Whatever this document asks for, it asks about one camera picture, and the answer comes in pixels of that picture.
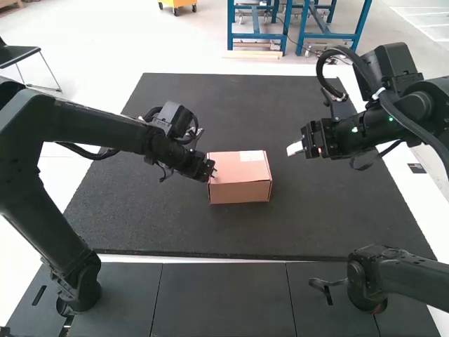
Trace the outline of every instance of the blue metal cart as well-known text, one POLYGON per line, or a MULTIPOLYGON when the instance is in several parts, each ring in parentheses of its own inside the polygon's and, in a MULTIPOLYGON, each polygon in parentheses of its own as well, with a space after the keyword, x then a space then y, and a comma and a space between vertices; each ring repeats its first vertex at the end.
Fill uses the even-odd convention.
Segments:
POLYGON ((267 0, 266 6, 257 5, 236 5, 234 0, 227 1, 227 50, 231 51, 234 47, 234 39, 266 39, 279 40, 281 42, 281 51, 283 55, 286 53, 288 26, 290 25, 290 17, 292 11, 293 0, 287 0, 286 16, 283 25, 282 34, 261 33, 259 26, 258 10, 266 10, 272 12, 272 23, 276 23, 276 16, 279 9, 279 0, 267 0), (250 9, 253 14, 253 33, 233 33, 232 23, 235 22, 236 9, 250 9))
POLYGON ((301 25, 300 25, 300 35, 297 40, 297 48, 296 48, 296 55, 301 55, 302 49, 304 48, 304 39, 344 39, 344 40, 350 40, 352 41, 351 49, 355 51, 358 46, 358 42, 360 40, 360 37, 362 35, 363 26, 365 25, 366 18, 368 17, 368 12, 371 7, 371 3, 373 0, 364 0, 363 8, 360 14, 360 18, 358 19, 356 31, 353 34, 341 34, 341 33, 333 33, 330 31, 328 27, 328 23, 332 22, 335 6, 337 5, 337 0, 332 0, 331 5, 320 5, 319 0, 304 0, 303 4, 293 4, 293 8, 303 8, 302 14, 301 14, 301 25), (321 17, 321 14, 318 12, 318 9, 328 9, 329 15, 326 22, 324 22, 324 19, 321 17), (307 33, 306 30, 306 21, 307 18, 312 16, 316 23, 318 24, 321 33, 307 33))

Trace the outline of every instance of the concrete floor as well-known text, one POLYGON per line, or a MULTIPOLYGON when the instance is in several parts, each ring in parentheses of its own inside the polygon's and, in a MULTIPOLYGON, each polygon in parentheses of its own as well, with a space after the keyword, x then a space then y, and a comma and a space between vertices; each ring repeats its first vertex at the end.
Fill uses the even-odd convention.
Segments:
MULTIPOLYGON (((404 41, 410 48, 418 70, 426 78, 449 74, 449 52, 390 9, 390 6, 405 6, 404 1, 373 1, 358 52, 365 53, 380 44, 404 41)), ((432 1, 436 3, 447 0, 427 0, 426 6, 442 6, 430 4, 432 1)), ((409 6, 419 6, 423 1, 406 2, 409 6)), ((332 24, 333 31, 352 31, 362 3, 362 0, 339 0, 332 24)), ((157 3, 152 0, 134 0, 126 4, 123 1, 42 0, 27 4, 25 9, 0 18, 0 36, 10 44, 42 47, 48 63, 64 88, 63 97, 114 113, 122 110, 143 72, 227 73, 238 69, 239 73, 246 65, 251 68, 249 65, 254 63, 258 63, 260 67, 269 63, 270 67, 277 67, 278 64, 284 69, 291 67, 292 73, 295 73, 299 65, 313 65, 316 62, 315 58, 297 57, 294 54, 295 45, 291 42, 288 42, 287 55, 275 63, 223 59, 227 45, 226 13, 225 0, 199 0, 197 13, 186 8, 178 18, 169 9, 160 11, 157 3)), ((262 31, 280 32, 281 28, 282 24, 279 23, 264 26, 262 31)), ((236 29, 250 31, 250 19, 247 25, 237 25, 236 29)), ((309 21, 308 29, 316 29, 313 20, 309 21)), ((290 37, 294 41, 298 31, 299 23, 292 22, 290 37)), ((27 82, 53 85, 38 57, 23 61, 21 69, 27 82)), ((19 79, 14 67, 1 70, 0 75, 19 79)), ((432 149, 425 146, 414 149, 414 152, 438 188, 449 199, 449 184, 439 158, 432 149)), ((61 184, 71 185, 64 185, 64 188, 74 192, 89 165, 89 161, 51 145, 45 146, 39 162, 43 180, 52 179, 46 184, 52 197, 52 190, 60 189, 61 184), (64 167, 58 173, 59 176, 53 172, 50 174, 48 169, 57 165, 64 167)), ((71 197, 72 194, 69 193, 55 202, 63 210, 71 197)), ((423 217, 431 219, 429 227, 432 224, 438 227, 438 221, 442 221, 443 217, 437 219, 432 216, 435 215, 427 214, 423 217)), ((0 223, 0 236, 4 234, 1 226, 0 223)), ((17 233, 12 233, 10 226, 4 225, 4 228, 11 231, 11 237, 17 236, 17 233)), ((422 229, 435 249, 429 234, 423 227, 422 229)), ((433 240, 441 238, 444 241, 441 230, 433 230, 433 240)), ((34 276, 33 269, 25 267, 29 255, 34 254, 36 267, 39 266, 39 259, 29 245, 20 240, 17 246, 5 249, 3 253, 0 246, 0 257, 2 254, 18 256, 24 252, 11 265, 8 264, 10 259, 6 259, 6 265, 2 264, 2 267, 5 270, 15 268, 15 271, 22 268, 26 277, 17 283, 23 283, 22 286, 26 289, 27 283, 34 276)), ((8 280, 0 279, 0 283, 6 281, 8 280)), ((13 302, 20 297, 21 295, 14 297, 13 302)), ((439 324, 445 325, 447 333, 444 336, 449 336, 449 319, 445 318, 447 316, 442 316, 439 324)))

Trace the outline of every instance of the black cable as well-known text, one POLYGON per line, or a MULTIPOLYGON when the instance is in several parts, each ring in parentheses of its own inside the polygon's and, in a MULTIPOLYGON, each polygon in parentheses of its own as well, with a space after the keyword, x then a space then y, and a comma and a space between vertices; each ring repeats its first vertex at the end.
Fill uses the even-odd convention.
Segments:
POLYGON ((360 56, 358 56, 353 50, 343 46, 330 47, 329 49, 324 51, 319 57, 318 62, 316 63, 316 77, 318 78, 318 81, 320 82, 322 87, 324 87, 324 89, 326 89, 330 94, 334 95, 337 98, 343 100, 346 100, 348 98, 347 93, 342 93, 341 91, 331 86, 329 82, 326 81, 323 75, 323 67, 326 63, 326 60, 336 55, 344 55, 353 62, 356 69, 360 72, 361 76, 365 79, 366 83, 369 85, 371 89, 370 95, 374 94, 378 88, 376 88, 376 85, 372 80, 373 75, 370 69, 362 61, 360 56))
MULTIPOLYGON (((276 16, 276 19, 278 19, 279 21, 282 22, 283 28, 285 29, 285 28, 286 28, 285 22, 284 22, 279 16, 276 16)), ((288 36, 288 34, 287 34, 287 39, 288 39, 290 42, 292 42, 293 44, 295 44, 296 46, 299 46, 299 44, 298 44, 297 42, 293 41, 293 40, 288 36)), ((308 52, 314 54, 317 58, 319 58, 319 57, 321 56, 320 53, 317 53, 316 51, 309 50, 308 48, 306 48, 306 47, 304 47, 304 46, 302 46, 301 48, 304 49, 305 51, 308 51, 308 52)), ((341 62, 343 62, 343 63, 345 63, 345 64, 347 64, 347 65, 351 65, 350 63, 346 62, 345 60, 342 60, 341 58, 334 58, 334 59, 339 60, 339 61, 341 61, 341 62)))
POLYGON ((107 149, 103 153, 92 153, 92 152, 89 152, 88 150, 83 149, 81 146, 78 146, 76 144, 66 143, 66 142, 55 142, 55 143, 69 149, 70 151, 73 151, 73 152, 79 154, 80 156, 82 156, 84 158, 90 159, 90 160, 103 160, 103 159, 115 156, 117 153, 120 152, 120 150, 116 150, 116 149, 107 149))
POLYGON ((193 140, 196 138, 196 135, 198 134, 198 129, 199 129, 198 117, 196 117, 194 114, 192 114, 192 119, 194 120, 194 125, 195 125, 194 135, 187 137, 187 138, 176 138, 175 142, 177 142, 178 144, 187 145, 187 144, 190 144, 191 142, 193 142, 193 140))
POLYGON ((421 138, 426 144, 433 147, 433 149, 443 162, 446 175, 449 177, 448 148, 437 137, 428 132, 428 130, 409 119, 398 108, 396 108, 393 102, 389 99, 387 91, 383 91, 379 94, 379 101, 384 110, 400 125, 414 133, 417 137, 421 138))
MULTIPOLYGON (((279 16, 276 16, 276 19, 278 19, 279 21, 281 21, 281 22, 282 22, 282 25, 283 25, 283 28, 286 29, 286 24, 285 24, 285 22, 284 22, 279 16)), ((293 40, 288 36, 288 34, 287 34, 287 39, 289 39, 290 42, 292 42, 292 43, 295 44, 296 46, 299 46, 299 44, 297 44, 297 42, 293 41, 293 40)), ((315 51, 310 51, 309 49, 307 49, 307 48, 304 47, 304 46, 302 47, 302 49, 304 49, 305 51, 309 51, 309 52, 312 53, 312 54, 315 54, 317 57, 320 56, 320 54, 318 54, 317 52, 315 52, 315 51)))
POLYGON ((354 156, 352 156, 351 160, 349 161, 349 165, 351 166, 351 169, 357 170, 357 171, 364 171, 369 169, 376 161, 378 161, 379 159, 381 159, 384 155, 389 154, 391 151, 393 151, 394 149, 396 149, 399 144, 402 143, 402 140, 397 140, 396 142, 394 142, 393 144, 391 144, 387 149, 383 150, 382 152, 378 153, 375 155, 374 158, 372 158, 368 163, 363 164, 362 166, 355 166, 355 161, 356 159, 366 153, 366 152, 358 152, 356 153, 354 156))

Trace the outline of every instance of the wooden board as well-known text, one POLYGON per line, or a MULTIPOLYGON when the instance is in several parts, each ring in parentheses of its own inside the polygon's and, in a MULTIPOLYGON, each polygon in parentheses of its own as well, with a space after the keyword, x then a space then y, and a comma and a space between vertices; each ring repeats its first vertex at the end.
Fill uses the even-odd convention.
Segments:
POLYGON ((223 58, 244 58, 251 60, 278 60, 281 51, 227 51, 223 58))
POLYGON ((22 0, 0 0, 0 8, 17 4, 19 8, 23 8, 22 0))
POLYGON ((234 47, 257 47, 257 48, 269 48, 272 44, 262 42, 234 42, 234 47))

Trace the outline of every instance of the robotic arm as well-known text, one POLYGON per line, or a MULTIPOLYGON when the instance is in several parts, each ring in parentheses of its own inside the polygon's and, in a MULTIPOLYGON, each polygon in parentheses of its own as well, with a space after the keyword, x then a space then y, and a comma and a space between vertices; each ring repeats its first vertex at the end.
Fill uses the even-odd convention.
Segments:
MULTIPOLYGON (((364 171, 399 143, 409 147, 424 142, 441 158, 449 175, 449 77, 423 80, 405 44, 377 47, 361 57, 345 47, 325 51, 316 65, 331 117, 301 128, 302 139, 287 148, 288 155, 306 158, 348 159, 364 171), (348 114, 346 93, 333 88, 323 76, 326 60, 345 55, 353 67, 366 110, 348 114), (395 140, 372 160, 357 165, 361 154, 395 140)), ((360 310, 381 312, 387 294, 399 293, 449 312, 449 265, 412 255, 402 249, 368 246, 348 258, 345 282, 350 301, 360 310)))
POLYGON ((145 156, 164 172, 206 182, 215 162, 195 145, 202 134, 196 117, 167 102, 142 120, 106 113, 26 89, 0 77, 0 214, 41 254, 60 285, 58 312, 85 312, 100 298, 101 262, 73 231, 39 178, 43 142, 57 142, 94 160, 118 151, 145 156), (73 143, 109 147, 91 154, 73 143))
POLYGON ((345 47, 325 51, 316 65, 331 117, 311 121, 302 139, 287 148, 288 155, 304 152, 306 158, 346 159, 359 171, 366 170, 400 142, 414 147, 431 145, 449 175, 449 77, 423 81, 404 43, 379 46, 363 56, 345 47), (353 67, 366 110, 344 113, 348 95, 333 88, 323 76, 323 65, 334 55, 353 60, 353 67), (372 161, 357 165, 358 157, 374 146, 395 140, 372 161))

